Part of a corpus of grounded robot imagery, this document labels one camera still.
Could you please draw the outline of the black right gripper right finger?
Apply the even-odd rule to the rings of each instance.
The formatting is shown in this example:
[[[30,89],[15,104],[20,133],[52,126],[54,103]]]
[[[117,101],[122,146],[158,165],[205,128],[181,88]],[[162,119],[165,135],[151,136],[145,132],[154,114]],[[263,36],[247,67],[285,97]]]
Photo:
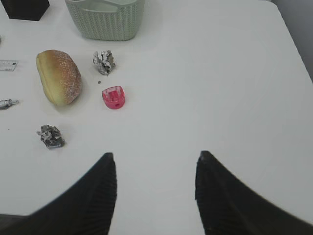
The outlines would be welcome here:
[[[311,235],[313,226],[247,187],[209,151],[197,162],[195,200],[207,235]]]

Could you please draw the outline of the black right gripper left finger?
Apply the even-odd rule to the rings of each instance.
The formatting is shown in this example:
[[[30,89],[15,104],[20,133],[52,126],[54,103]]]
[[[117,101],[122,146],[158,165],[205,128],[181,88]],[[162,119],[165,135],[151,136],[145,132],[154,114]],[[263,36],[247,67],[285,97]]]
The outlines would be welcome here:
[[[2,235],[107,235],[117,198],[116,165],[105,153],[58,198],[2,229]]]

